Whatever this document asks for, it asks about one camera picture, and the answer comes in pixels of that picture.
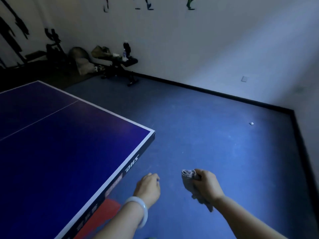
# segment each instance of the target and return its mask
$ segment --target gray rag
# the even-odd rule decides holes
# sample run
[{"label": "gray rag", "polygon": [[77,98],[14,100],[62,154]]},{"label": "gray rag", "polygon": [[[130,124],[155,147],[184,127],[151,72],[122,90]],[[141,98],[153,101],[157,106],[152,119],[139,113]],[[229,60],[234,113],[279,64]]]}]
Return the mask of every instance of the gray rag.
[{"label": "gray rag", "polygon": [[185,186],[185,189],[187,189],[189,192],[192,193],[192,198],[197,199],[199,203],[205,204],[207,206],[207,209],[212,212],[213,206],[204,199],[204,197],[201,196],[196,186],[193,184],[193,179],[195,180],[201,180],[201,177],[196,173],[195,170],[187,170],[183,169],[181,171],[181,178],[183,180],[183,184]]}]

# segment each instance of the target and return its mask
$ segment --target person's right hand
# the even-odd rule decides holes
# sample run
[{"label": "person's right hand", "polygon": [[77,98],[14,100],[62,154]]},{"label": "person's right hand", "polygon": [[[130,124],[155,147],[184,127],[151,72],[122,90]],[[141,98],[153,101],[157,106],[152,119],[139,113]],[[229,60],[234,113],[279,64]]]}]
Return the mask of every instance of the person's right hand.
[{"label": "person's right hand", "polygon": [[202,177],[202,179],[193,180],[193,184],[199,190],[201,195],[214,206],[218,199],[225,196],[218,183],[216,175],[210,171],[202,169],[195,169],[195,171]]},{"label": "person's right hand", "polygon": [[149,209],[160,197],[160,183],[157,174],[148,173],[136,185],[133,196],[139,197],[144,201]]}]

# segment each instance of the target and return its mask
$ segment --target white bangle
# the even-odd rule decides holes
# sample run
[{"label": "white bangle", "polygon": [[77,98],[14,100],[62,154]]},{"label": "white bangle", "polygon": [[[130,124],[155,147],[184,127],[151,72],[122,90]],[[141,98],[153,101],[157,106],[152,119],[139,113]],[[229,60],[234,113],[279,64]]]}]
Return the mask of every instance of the white bangle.
[{"label": "white bangle", "polygon": [[148,217],[147,207],[146,207],[144,201],[143,201],[141,198],[136,197],[136,196],[132,196],[132,197],[128,198],[128,199],[125,201],[124,205],[125,205],[126,203],[130,202],[130,201],[137,202],[137,203],[143,208],[143,210],[144,210],[143,219],[142,219],[141,223],[138,225],[138,228],[142,228],[142,227],[146,224],[147,217]]}]

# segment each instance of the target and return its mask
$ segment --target forearm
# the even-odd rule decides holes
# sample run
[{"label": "forearm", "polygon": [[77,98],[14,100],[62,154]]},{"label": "forearm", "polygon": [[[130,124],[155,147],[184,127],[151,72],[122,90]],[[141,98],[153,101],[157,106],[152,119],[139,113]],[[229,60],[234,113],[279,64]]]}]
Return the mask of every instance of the forearm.
[{"label": "forearm", "polygon": [[143,208],[136,202],[129,202],[94,237],[94,239],[131,239],[143,218]]},{"label": "forearm", "polygon": [[216,201],[215,207],[226,219],[237,239],[286,238],[226,196]]}]

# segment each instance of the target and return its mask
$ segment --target blue table top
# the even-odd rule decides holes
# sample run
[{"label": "blue table top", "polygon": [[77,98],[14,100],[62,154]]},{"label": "blue table top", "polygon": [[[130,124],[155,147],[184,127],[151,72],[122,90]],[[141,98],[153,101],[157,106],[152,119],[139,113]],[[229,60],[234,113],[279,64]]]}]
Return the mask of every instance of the blue table top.
[{"label": "blue table top", "polygon": [[40,82],[0,104],[3,238],[55,238],[154,133]]}]

